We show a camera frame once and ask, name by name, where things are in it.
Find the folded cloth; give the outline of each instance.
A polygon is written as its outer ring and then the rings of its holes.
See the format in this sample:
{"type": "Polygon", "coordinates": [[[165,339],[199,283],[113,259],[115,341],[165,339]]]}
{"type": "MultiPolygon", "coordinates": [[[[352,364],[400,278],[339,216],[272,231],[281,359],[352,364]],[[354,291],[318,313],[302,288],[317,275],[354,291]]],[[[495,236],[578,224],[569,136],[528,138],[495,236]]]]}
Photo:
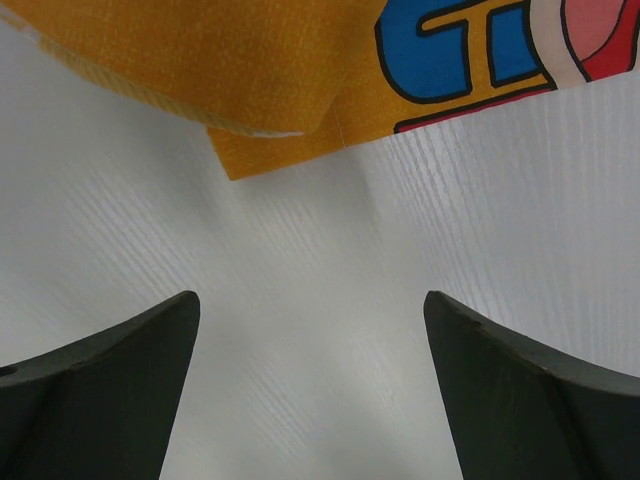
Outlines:
{"type": "Polygon", "coordinates": [[[0,3],[84,78],[206,124],[232,179],[631,70],[640,25],[640,0],[0,3]]]}

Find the towel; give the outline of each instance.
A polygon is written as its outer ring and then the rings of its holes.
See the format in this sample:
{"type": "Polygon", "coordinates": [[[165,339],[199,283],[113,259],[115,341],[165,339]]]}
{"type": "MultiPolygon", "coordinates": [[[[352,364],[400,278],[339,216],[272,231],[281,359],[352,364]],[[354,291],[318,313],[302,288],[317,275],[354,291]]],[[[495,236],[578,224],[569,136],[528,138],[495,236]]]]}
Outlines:
{"type": "Polygon", "coordinates": [[[231,179],[634,69],[640,0],[0,0],[87,80],[205,124],[231,179]]]}

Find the blue printed shape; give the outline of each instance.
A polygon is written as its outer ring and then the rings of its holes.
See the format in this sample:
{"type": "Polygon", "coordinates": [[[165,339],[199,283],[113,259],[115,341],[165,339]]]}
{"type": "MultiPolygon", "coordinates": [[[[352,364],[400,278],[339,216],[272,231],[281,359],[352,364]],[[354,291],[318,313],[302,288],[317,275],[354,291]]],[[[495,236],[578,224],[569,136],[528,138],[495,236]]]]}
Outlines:
{"type": "Polygon", "coordinates": [[[494,87],[524,80],[541,71],[525,21],[524,9],[518,5],[489,16],[489,69],[494,87]]]}
{"type": "Polygon", "coordinates": [[[471,92],[468,22],[423,31],[425,19],[477,0],[389,0],[376,25],[380,63],[391,86],[415,103],[436,103],[471,92]]]}

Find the white surface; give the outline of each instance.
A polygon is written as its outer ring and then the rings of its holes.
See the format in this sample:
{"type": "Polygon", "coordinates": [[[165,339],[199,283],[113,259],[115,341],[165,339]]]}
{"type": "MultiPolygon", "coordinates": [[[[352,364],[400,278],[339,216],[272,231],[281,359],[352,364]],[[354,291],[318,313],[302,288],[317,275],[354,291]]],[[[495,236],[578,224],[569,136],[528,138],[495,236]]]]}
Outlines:
{"type": "Polygon", "coordinates": [[[182,290],[163,479],[460,479],[429,289],[640,374],[640,76],[229,182],[204,129],[0,26],[0,365],[182,290]]]}

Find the printed cartoon design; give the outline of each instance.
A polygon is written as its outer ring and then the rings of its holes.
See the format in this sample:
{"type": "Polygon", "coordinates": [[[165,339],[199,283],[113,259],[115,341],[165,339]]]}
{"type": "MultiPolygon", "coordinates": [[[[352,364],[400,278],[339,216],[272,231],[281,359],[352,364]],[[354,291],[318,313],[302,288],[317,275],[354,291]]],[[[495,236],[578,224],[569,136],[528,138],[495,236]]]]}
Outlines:
{"type": "Polygon", "coordinates": [[[375,30],[382,71],[429,112],[394,131],[575,84],[571,71],[584,83],[635,66],[640,0],[534,1],[389,0],[375,30]]]}

